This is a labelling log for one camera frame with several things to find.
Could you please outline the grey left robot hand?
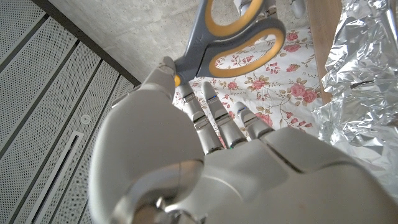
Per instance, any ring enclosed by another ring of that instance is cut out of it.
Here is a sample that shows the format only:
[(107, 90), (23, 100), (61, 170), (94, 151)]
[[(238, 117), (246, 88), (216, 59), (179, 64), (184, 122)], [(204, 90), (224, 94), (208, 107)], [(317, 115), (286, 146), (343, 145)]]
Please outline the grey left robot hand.
[(341, 150), (294, 128), (273, 130), (243, 104), (254, 138), (205, 154), (172, 103), (164, 57), (118, 99), (94, 146), (88, 206), (95, 223), (396, 223), (397, 204)]

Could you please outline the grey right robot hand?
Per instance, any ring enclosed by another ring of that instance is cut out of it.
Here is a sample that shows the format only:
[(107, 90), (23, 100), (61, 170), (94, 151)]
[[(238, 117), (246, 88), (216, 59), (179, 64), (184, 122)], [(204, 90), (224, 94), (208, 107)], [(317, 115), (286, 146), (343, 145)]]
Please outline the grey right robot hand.
[[(249, 8), (253, 0), (234, 0), (238, 13), (242, 16)], [(277, 18), (277, 1), (264, 0), (265, 6), (261, 9), (259, 18), (275, 17)], [(287, 4), (293, 12), (295, 18), (300, 19), (305, 14), (305, 1), (304, 0), (288, 0)]]

